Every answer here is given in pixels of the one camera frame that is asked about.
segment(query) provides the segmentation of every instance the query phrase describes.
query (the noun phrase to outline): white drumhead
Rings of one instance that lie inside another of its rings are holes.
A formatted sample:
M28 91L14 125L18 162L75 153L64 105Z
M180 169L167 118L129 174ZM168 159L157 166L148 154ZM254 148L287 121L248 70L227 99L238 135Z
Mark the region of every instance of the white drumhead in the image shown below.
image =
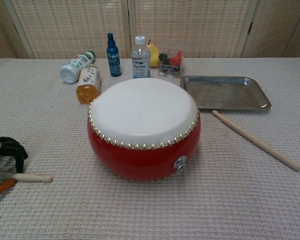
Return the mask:
M173 83L136 78L102 93L91 103L89 116L96 132L106 140L151 148L187 135L197 119L197 106Z

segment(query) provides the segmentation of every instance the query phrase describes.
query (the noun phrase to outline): orange handle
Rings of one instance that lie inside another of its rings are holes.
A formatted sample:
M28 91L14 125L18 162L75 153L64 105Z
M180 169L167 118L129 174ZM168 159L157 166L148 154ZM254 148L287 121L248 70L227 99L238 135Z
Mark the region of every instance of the orange handle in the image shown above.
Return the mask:
M9 188L13 187L16 184L17 180L14 178L10 178L7 180L4 180L0 183L0 194L3 193L5 190L8 190Z

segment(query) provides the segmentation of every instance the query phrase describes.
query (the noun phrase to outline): blue spray bottle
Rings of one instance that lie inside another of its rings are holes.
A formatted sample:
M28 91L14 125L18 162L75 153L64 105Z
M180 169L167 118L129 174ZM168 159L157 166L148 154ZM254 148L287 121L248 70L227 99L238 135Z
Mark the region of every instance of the blue spray bottle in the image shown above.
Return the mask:
M121 75L119 49L116 46L113 33L109 32L107 35L108 47L106 48L106 54L108 56L110 74L112 77L118 77Z

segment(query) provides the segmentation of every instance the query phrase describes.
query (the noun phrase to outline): table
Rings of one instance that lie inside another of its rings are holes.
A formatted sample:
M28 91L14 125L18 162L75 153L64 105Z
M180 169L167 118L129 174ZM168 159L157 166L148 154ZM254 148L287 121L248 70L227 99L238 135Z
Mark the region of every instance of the table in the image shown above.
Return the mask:
M66 62L0 59L0 136L25 147L25 172L54 175L0 195L0 240L300 240L300 172L211 111L200 113L200 143L182 175L139 183L109 172L90 147L76 84L59 77ZM106 59L96 65L101 92L132 78L131 59L120 77ZM183 74L256 80L270 110L219 112L300 163L300 58L187 58ZM14 163L0 157L0 171Z

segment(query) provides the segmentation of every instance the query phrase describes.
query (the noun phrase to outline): bottle label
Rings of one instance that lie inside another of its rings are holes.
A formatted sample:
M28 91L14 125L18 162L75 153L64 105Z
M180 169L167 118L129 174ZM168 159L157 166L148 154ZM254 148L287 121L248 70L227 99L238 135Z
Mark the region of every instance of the bottle label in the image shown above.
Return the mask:
M74 70L79 73L80 69L88 66L92 63L92 57L87 53L78 54L73 59L71 59L67 64L74 68Z
M93 85L96 87L98 92L100 92L101 79L99 70L96 67L86 67L82 69L78 81L78 87L81 85Z
M150 78L150 61L132 59L133 78Z
M110 73L120 74L121 73L121 67L120 67L119 53L116 53L116 54L108 53L107 55L108 55Z

